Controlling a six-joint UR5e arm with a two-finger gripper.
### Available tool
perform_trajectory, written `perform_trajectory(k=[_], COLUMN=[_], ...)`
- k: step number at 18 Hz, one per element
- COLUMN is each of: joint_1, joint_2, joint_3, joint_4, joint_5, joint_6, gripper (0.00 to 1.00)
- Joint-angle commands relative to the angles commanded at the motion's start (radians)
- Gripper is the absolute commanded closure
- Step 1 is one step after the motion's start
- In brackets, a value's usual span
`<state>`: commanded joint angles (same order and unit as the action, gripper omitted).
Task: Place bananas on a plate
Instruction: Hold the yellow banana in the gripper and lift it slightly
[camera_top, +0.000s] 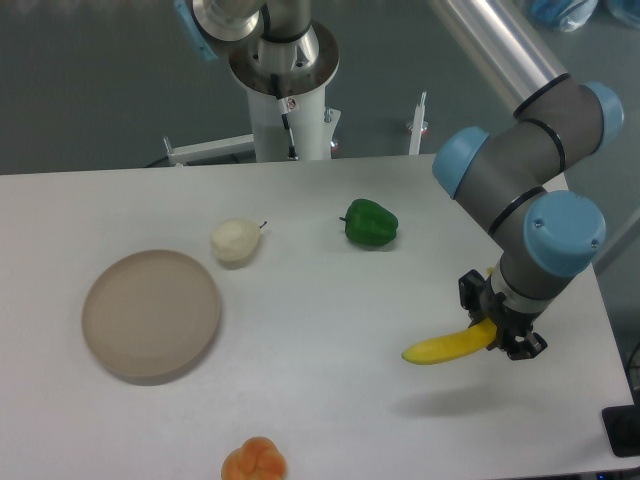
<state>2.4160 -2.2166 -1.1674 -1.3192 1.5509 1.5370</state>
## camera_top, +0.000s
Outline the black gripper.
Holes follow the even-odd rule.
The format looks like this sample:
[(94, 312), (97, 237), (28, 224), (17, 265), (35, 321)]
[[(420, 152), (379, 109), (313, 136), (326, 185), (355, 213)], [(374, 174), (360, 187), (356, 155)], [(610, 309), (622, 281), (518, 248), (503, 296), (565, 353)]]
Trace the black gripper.
[(496, 326), (495, 339), (488, 349), (505, 349), (512, 361), (533, 359), (548, 344), (533, 331), (541, 311), (508, 286), (501, 274), (490, 274), (486, 284), (477, 270), (470, 270), (458, 280), (461, 307), (471, 320), (488, 318)]

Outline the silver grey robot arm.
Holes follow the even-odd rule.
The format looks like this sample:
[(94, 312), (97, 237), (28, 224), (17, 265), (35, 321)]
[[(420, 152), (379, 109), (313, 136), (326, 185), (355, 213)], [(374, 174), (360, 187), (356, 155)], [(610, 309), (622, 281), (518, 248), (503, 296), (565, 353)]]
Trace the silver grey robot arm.
[[(432, 9), (502, 93), (515, 125), (498, 136), (469, 127), (438, 151), (432, 172), (447, 194), (500, 246), (487, 275), (459, 279), (470, 326), (422, 341), (405, 361), (432, 365), (480, 349), (531, 359), (545, 340), (534, 321), (589, 266), (606, 236), (588, 198), (545, 184), (620, 132), (618, 96), (576, 83), (508, 1), (435, 1)], [(333, 35), (307, 1), (179, 1), (196, 47), (224, 55), (250, 105), (260, 161), (327, 160), (337, 114), (324, 91), (339, 64)]]

